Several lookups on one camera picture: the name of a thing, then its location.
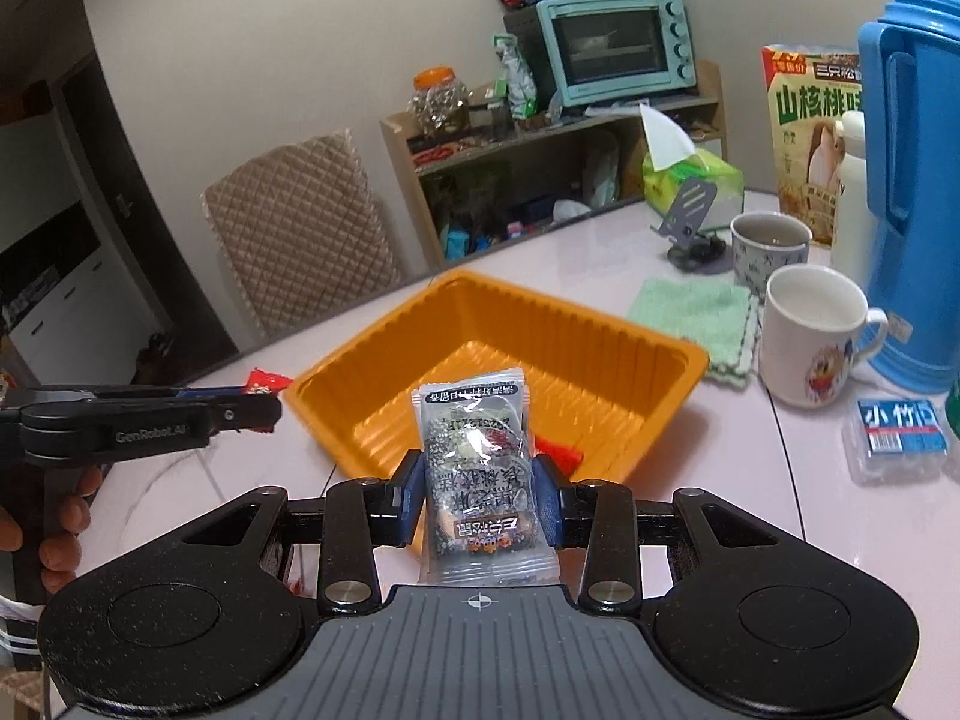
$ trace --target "gray ribbed plate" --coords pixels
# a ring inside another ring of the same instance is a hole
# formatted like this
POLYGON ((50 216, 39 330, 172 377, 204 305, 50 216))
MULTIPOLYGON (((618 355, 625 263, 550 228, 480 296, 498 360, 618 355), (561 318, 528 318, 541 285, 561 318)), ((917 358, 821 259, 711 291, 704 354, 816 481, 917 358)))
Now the gray ribbed plate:
MULTIPOLYGON (((66 720, 94 720, 70 709, 66 720)), ((685 688, 637 628, 575 610, 563 589, 399 587, 325 623, 299 662, 216 720, 733 720, 685 688)))

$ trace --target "dark doorway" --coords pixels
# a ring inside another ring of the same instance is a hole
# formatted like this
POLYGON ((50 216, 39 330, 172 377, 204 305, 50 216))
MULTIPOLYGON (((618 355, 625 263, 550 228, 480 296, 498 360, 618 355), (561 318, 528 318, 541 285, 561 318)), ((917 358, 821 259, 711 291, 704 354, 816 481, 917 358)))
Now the dark doorway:
POLYGON ((67 110, 110 213, 174 324, 173 343, 149 384, 179 383, 227 360, 237 348, 176 247, 91 57, 62 86, 67 110))

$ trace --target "white bottle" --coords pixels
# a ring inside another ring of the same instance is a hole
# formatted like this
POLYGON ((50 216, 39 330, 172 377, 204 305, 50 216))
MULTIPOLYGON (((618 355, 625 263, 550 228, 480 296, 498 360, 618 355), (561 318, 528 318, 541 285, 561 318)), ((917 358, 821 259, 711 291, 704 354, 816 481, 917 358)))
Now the white bottle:
POLYGON ((843 114, 843 119, 837 122, 837 134, 846 143, 846 153, 837 166, 840 194, 833 219, 830 267, 866 290, 877 217, 867 207, 867 143, 863 114, 859 111, 843 114))

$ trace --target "human hand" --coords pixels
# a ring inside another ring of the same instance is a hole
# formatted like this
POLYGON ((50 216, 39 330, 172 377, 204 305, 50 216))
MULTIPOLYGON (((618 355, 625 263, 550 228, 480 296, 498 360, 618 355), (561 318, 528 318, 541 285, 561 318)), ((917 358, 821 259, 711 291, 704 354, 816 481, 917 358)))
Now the human hand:
MULTIPOLYGON (((75 571, 80 565, 77 533, 90 527, 90 507, 83 498, 96 493, 102 483, 104 475, 99 469, 87 469, 80 477, 77 491, 59 504, 59 523, 64 532, 48 536, 40 543, 40 562, 43 563, 40 579, 47 592, 55 593, 77 578, 75 571)), ((23 531, 6 509, 0 507, 0 552, 16 552, 22 546, 23 531)))

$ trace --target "orange basket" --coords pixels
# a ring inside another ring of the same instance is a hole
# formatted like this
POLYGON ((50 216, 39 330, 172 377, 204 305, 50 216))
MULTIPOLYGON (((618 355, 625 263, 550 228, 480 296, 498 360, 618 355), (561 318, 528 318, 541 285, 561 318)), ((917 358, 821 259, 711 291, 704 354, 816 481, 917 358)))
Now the orange basket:
POLYGON ((624 481, 707 370, 689 341, 455 271, 299 376, 286 401, 347 477, 419 447, 410 392, 522 367, 530 425, 577 447, 575 479, 624 481))

